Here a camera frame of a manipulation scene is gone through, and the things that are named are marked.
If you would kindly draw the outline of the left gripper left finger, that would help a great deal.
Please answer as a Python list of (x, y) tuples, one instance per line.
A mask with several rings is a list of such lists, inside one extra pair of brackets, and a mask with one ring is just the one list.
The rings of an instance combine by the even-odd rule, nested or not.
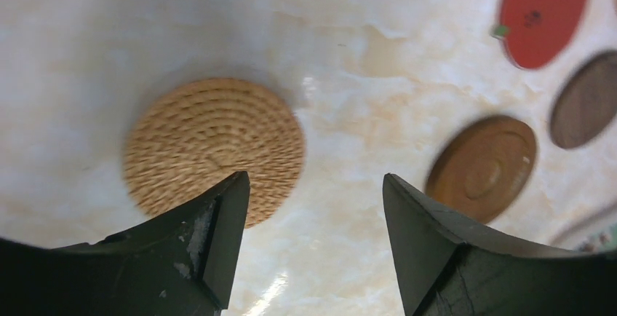
[(95, 244), (1, 241), (3, 315), (219, 315), (250, 199), (236, 172), (198, 197)]

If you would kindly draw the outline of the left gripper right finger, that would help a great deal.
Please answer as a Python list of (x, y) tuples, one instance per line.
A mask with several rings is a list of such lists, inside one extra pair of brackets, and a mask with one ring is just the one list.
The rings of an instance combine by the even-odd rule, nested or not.
[(481, 224), (398, 175), (383, 206), (406, 315), (614, 315), (616, 252), (566, 250)]

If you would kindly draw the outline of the large brown wooden saucer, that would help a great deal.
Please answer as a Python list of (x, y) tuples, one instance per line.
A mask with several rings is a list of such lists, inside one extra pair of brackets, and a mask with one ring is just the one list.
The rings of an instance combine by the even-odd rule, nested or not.
[(443, 149), (426, 179), (425, 192), (487, 224), (518, 198), (536, 154), (536, 135), (528, 124), (506, 115), (485, 117)]

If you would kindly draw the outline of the cork coaster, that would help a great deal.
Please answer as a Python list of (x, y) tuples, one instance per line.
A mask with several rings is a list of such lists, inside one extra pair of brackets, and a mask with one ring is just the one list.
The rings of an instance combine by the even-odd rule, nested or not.
[(252, 227), (290, 196), (305, 160), (302, 127), (282, 98), (260, 84), (218, 78), (156, 99), (127, 133), (122, 167), (129, 196), (148, 216), (245, 171)]

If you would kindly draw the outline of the dark walnut coaster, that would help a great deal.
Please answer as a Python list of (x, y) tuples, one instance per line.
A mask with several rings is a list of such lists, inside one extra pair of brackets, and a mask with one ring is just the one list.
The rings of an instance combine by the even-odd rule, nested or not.
[(616, 118), (616, 51), (599, 52), (568, 80), (549, 123), (553, 143), (574, 149), (596, 138)]

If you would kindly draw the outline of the red round coaster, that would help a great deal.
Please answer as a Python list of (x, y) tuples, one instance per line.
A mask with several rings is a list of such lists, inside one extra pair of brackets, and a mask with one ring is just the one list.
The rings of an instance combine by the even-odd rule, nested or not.
[(587, 0), (501, 0), (492, 35), (518, 68), (540, 69), (574, 37)]

